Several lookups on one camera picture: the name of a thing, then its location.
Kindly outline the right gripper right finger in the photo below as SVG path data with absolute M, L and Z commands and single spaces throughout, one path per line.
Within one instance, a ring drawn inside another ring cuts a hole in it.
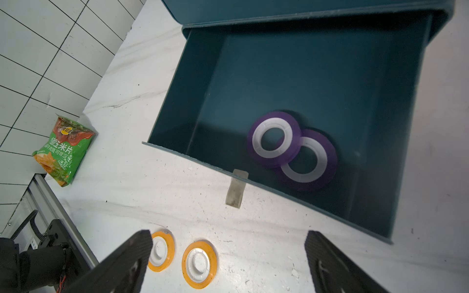
M 316 292 L 387 292 L 322 233 L 309 231 L 304 247 Z

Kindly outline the purple tape roll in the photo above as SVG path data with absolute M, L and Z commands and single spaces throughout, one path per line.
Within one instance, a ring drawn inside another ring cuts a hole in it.
M 271 129 L 283 131 L 283 140 L 274 150 L 262 147 L 261 140 Z M 300 150 L 302 131 L 297 120 L 282 111 L 270 112 L 259 118 L 250 128 L 247 136 L 249 155 L 267 168 L 277 168 L 293 160 Z
M 273 169 L 278 180 L 300 192 L 314 192 L 324 188 L 337 172 L 338 156 L 335 147 L 325 135 L 307 128 L 302 129 L 300 147 L 314 152 L 317 158 L 316 167 L 309 173 L 298 173 L 289 163 L 283 164 Z

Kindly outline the teal drawer cabinet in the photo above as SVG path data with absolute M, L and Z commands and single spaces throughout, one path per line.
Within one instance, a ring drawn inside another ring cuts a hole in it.
M 219 26 L 311 18 L 431 12 L 430 37 L 454 14 L 454 1 L 163 1 L 173 19 L 186 27 Z

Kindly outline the left yellow tape roll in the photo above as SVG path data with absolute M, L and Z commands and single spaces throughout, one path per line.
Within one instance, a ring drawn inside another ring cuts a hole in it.
M 159 230 L 151 234 L 153 246 L 150 251 L 148 268 L 153 272 L 166 270 L 175 256 L 175 241 L 169 230 Z

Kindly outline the green snack bag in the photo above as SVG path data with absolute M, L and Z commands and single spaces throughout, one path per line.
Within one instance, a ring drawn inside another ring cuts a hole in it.
M 47 143 L 33 152 L 33 158 L 56 182 L 72 183 L 95 132 L 67 117 L 58 116 Z

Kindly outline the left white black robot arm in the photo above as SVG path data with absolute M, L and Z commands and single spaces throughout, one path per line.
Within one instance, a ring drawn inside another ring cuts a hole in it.
M 63 293 L 80 275 L 67 228 L 61 220 L 53 220 L 38 248 L 21 252 L 15 238 L 28 223 L 39 232 L 28 217 L 10 238 L 1 238 L 1 292 L 28 293 L 53 286 Z

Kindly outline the yellow tape roll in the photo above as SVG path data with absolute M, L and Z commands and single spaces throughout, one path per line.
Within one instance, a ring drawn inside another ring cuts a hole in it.
M 190 244 L 184 251 L 181 268 L 190 287 L 206 288 L 214 280 L 218 269 L 217 253 L 213 245 L 206 240 Z
M 153 272 L 166 270 L 175 256 L 175 241 L 169 230 L 159 230 L 151 234 L 153 246 L 150 251 L 148 268 Z

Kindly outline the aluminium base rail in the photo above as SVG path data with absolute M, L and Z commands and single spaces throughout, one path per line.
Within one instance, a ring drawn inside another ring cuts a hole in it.
M 85 242 L 76 225 L 73 223 L 65 208 L 61 205 L 42 174 L 35 174 L 17 205 L 7 205 L 15 208 L 13 212 L 2 212 L 1 216 L 10 217 L 1 221 L 1 237 L 10 238 L 17 228 L 33 211 L 38 211 L 34 223 L 38 233 L 30 224 L 26 224 L 15 238 L 20 251 L 38 249 L 46 245 L 69 243 L 78 256 L 74 259 L 80 269 L 92 269 L 99 261 Z

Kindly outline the teal drawer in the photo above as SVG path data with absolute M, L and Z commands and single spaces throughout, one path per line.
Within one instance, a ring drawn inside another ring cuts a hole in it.
M 392 238 L 426 47 L 445 11 L 184 28 L 148 144 L 232 174 L 384 242 Z M 332 181 L 306 191 L 249 155 L 248 132 L 282 111 L 326 136 Z

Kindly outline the right yellow tape roll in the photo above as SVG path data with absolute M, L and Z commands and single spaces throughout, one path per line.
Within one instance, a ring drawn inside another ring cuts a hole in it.
M 206 288 L 214 280 L 218 269 L 217 253 L 213 245 L 206 240 L 190 244 L 184 251 L 181 268 L 190 287 Z

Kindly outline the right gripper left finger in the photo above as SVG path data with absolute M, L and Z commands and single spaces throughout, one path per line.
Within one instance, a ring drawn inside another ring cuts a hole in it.
M 66 293 L 139 293 L 153 240 L 149 230 L 133 234 L 98 266 L 64 289 Z

